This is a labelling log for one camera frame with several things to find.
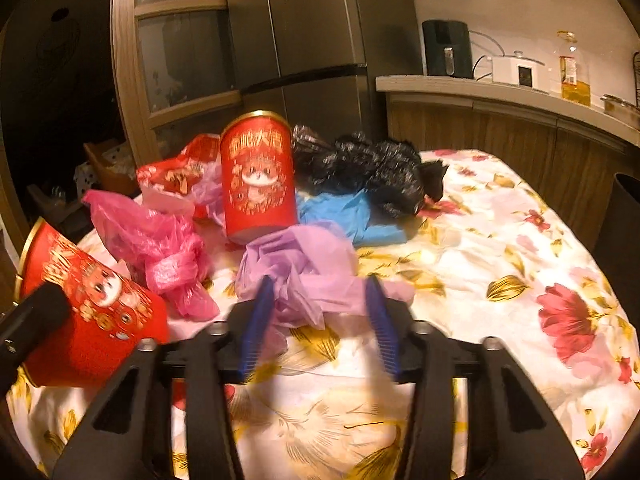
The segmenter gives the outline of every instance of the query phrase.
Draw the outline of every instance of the cooking oil bottle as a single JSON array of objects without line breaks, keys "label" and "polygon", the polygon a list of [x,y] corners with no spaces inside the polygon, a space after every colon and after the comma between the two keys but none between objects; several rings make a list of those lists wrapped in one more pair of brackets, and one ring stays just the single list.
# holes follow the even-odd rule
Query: cooking oil bottle
[{"label": "cooking oil bottle", "polygon": [[578,50],[575,34],[567,30],[559,30],[558,39],[562,99],[591,106],[589,67],[584,54]]}]

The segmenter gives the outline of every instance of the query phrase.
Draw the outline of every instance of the countertop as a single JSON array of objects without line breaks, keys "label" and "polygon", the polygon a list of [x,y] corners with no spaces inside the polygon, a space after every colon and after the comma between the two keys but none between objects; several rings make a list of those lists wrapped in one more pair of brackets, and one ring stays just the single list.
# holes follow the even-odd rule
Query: countertop
[{"label": "countertop", "polygon": [[[402,101],[440,102],[481,110],[487,110],[489,105],[495,112],[520,115],[540,122],[555,120],[563,127],[581,123],[640,146],[640,131],[622,121],[595,108],[528,88],[453,77],[407,75],[377,77],[376,90],[399,94],[397,97]],[[425,94],[437,97],[421,97]]]}]

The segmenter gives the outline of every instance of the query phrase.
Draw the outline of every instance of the power cord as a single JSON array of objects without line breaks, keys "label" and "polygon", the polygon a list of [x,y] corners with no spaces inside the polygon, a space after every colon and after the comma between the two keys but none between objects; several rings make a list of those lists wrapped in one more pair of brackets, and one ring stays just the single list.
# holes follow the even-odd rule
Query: power cord
[{"label": "power cord", "polygon": [[[488,34],[485,34],[484,32],[478,32],[477,30],[470,30],[469,31],[470,34],[477,34],[478,36],[482,36],[483,38],[487,38],[488,40],[492,41],[493,43],[495,43],[498,48],[500,49],[500,52],[502,53],[503,56],[506,56],[506,53],[504,51],[504,49],[502,48],[502,45],[500,43],[498,43],[496,40],[494,40],[494,38],[492,38],[491,36],[489,36]],[[482,54],[482,56],[480,56],[478,58],[478,60],[476,60],[476,63],[473,67],[473,70],[471,71],[471,75],[473,78],[476,77],[476,68],[478,68],[478,64],[485,58],[488,57],[486,54]],[[481,75],[479,78],[476,79],[476,81],[480,81],[481,79],[484,79],[485,77],[489,77],[492,74],[492,72],[489,72],[488,74],[484,74]]]},{"label": "power cord", "polygon": [[480,63],[485,57],[486,57],[486,54],[482,54],[482,56],[478,58],[478,60],[476,61],[476,64],[474,65],[473,70],[471,71],[471,77],[473,78],[476,77],[476,68],[478,68],[478,63]]},{"label": "power cord", "polygon": [[488,40],[493,41],[498,46],[498,48],[500,49],[500,52],[502,53],[502,55],[506,56],[506,52],[502,48],[502,45],[500,43],[498,43],[497,41],[495,41],[494,38],[492,38],[488,34],[485,34],[484,32],[478,32],[477,30],[470,30],[469,34],[477,34],[478,36],[482,36],[483,38],[487,38]]}]

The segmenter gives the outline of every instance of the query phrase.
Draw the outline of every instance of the crumpled plastic bag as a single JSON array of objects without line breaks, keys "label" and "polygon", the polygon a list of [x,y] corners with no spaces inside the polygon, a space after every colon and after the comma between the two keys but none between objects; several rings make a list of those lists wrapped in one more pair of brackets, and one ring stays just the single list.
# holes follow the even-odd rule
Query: crumpled plastic bag
[{"label": "crumpled plastic bag", "polygon": [[393,218],[415,215],[427,194],[442,198],[448,166],[441,160],[422,162],[411,143],[385,139],[372,144],[362,132],[342,136],[333,145],[306,126],[293,129],[296,179],[312,193],[356,193],[364,189],[370,202]]},{"label": "crumpled plastic bag", "polygon": [[[324,313],[366,316],[365,279],[357,275],[358,257],[340,226],[330,221],[293,225],[249,242],[236,275],[239,300],[255,297],[260,281],[274,281],[272,325],[324,328]],[[382,280],[388,297],[410,303],[414,286]],[[268,333],[271,351],[286,348],[278,330]]]},{"label": "crumpled plastic bag", "polygon": [[124,260],[133,280],[164,297],[178,313],[208,320],[220,310],[200,283],[211,267],[193,219],[152,211],[127,196],[89,190],[82,202],[105,248]]},{"label": "crumpled plastic bag", "polygon": [[220,193],[219,146],[218,136],[200,134],[176,157],[138,168],[144,205],[163,213],[205,218],[207,206]]},{"label": "crumpled plastic bag", "polygon": [[355,194],[321,193],[304,198],[296,195],[298,220],[301,224],[329,220],[338,224],[355,246],[404,244],[406,234],[395,223],[370,224],[369,201],[363,190]]}]

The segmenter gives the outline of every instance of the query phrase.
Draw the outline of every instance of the refrigerator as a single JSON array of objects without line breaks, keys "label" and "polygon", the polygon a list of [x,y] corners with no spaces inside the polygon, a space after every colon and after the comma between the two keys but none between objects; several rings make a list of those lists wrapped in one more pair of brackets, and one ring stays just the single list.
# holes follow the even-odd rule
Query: refrigerator
[{"label": "refrigerator", "polygon": [[421,75],[414,0],[228,0],[236,83],[327,140],[386,136],[380,75]]}]

